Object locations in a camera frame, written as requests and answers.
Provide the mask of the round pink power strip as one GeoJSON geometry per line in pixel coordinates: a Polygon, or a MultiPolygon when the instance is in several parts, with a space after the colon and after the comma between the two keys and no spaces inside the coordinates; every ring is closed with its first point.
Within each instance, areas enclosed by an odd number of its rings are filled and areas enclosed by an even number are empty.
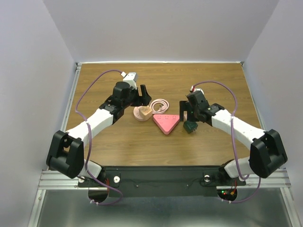
{"type": "Polygon", "coordinates": [[[136,120],[143,122],[142,118],[139,115],[139,109],[138,108],[139,107],[135,107],[134,110],[133,110],[134,117],[135,117],[136,120]]]}

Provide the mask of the dark green plug adapter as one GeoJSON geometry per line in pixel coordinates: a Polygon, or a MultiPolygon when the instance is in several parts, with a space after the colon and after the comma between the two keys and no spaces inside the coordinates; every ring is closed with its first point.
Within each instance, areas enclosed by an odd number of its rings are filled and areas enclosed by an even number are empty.
{"type": "Polygon", "coordinates": [[[185,129],[185,131],[188,134],[194,133],[196,132],[197,128],[198,128],[198,124],[196,122],[191,122],[191,121],[184,121],[183,123],[183,128],[185,129]]]}

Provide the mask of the beige cube socket adapter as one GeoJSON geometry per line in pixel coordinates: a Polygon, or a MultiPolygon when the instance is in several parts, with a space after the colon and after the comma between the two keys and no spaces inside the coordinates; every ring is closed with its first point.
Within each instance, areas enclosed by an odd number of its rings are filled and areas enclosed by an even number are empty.
{"type": "Polygon", "coordinates": [[[151,118],[152,109],[149,106],[140,106],[138,109],[139,109],[139,115],[143,121],[146,121],[151,118]]]}

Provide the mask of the pink triangular power strip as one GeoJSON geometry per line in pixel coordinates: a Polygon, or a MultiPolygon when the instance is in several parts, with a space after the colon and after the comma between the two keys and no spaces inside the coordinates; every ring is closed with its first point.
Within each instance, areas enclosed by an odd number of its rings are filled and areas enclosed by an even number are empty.
{"type": "Polygon", "coordinates": [[[154,114],[152,119],[165,135],[169,135],[178,125],[180,117],[177,114],[154,114]]]}

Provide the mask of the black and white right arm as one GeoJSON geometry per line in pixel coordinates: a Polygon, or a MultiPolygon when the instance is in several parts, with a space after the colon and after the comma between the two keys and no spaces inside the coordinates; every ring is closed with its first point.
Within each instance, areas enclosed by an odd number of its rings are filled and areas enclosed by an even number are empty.
{"type": "Polygon", "coordinates": [[[195,90],[187,95],[186,101],[180,101],[179,117],[182,122],[203,122],[218,128],[249,149],[248,157],[235,157],[223,164],[218,172],[218,180],[222,184],[251,174],[267,178],[288,161],[281,136],[276,130],[256,128],[234,117],[223,106],[217,103],[210,105],[202,90],[195,90]]]}

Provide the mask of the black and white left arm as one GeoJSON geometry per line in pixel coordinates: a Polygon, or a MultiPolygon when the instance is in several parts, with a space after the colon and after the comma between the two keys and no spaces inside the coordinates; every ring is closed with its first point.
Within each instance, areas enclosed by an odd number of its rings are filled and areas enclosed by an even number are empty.
{"type": "Polygon", "coordinates": [[[57,131],[52,138],[46,164],[50,169],[56,170],[69,178],[77,176],[89,177],[94,186],[101,186],[105,182],[102,167],[89,162],[84,158],[84,148],[91,148],[92,139],[106,127],[113,125],[130,106],[147,106],[151,101],[146,86],[140,85],[142,94],[138,89],[127,82],[117,82],[113,94],[95,111],[85,118],[76,127],[63,132],[57,131]]]}

